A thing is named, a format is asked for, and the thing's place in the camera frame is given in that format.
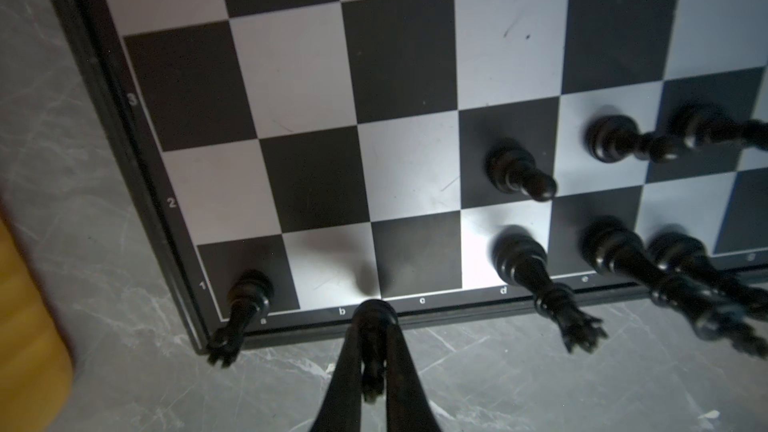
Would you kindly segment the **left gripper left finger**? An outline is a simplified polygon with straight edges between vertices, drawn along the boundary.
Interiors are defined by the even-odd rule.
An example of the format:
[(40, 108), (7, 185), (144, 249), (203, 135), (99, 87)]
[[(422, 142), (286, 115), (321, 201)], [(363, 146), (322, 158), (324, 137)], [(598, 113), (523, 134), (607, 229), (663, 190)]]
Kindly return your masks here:
[(361, 429), (362, 353), (360, 322), (350, 324), (325, 398), (311, 427), (316, 431)]

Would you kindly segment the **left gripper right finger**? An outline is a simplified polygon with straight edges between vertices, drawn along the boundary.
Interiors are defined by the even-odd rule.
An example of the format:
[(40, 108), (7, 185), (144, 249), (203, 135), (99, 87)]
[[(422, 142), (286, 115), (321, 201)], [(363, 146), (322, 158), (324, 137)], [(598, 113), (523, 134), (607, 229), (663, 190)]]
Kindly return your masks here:
[(388, 431), (441, 431), (397, 324), (386, 328), (385, 382)]

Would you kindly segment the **yellow tray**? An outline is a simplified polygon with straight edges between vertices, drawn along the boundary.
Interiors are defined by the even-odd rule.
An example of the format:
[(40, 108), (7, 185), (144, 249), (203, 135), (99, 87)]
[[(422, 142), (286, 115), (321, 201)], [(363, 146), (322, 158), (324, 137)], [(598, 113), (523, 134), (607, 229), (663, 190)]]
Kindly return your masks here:
[(73, 363), (12, 233), (1, 225), (1, 429), (44, 431), (70, 397)]

